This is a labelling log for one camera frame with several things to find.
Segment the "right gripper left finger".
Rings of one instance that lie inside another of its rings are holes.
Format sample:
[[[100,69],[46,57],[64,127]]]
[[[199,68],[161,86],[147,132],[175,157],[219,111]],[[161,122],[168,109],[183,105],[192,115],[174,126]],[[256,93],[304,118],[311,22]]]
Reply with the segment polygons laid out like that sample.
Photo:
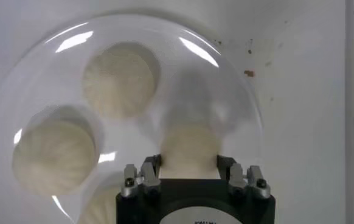
[[[134,164],[127,164],[123,170],[123,184],[120,194],[123,198],[134,198],[139,195],[139,186],[143,193],[149,197],[157,197],[161,191],[159,171],[161,167],[161,155],[146,157],[140,172]]]

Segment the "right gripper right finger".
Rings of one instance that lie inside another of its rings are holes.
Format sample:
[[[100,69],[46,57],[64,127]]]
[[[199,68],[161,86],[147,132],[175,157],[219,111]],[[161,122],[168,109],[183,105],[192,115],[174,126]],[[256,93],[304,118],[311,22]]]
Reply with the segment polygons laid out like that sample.
[[[220,178],[228,183],[231,195],[242,197],[250,190],[259,200],[266,200],[271,196],[271,187],[264,179],[259,166],[250,166],[244,175],[240,163],[231,157],[218,155],[217,168]]]

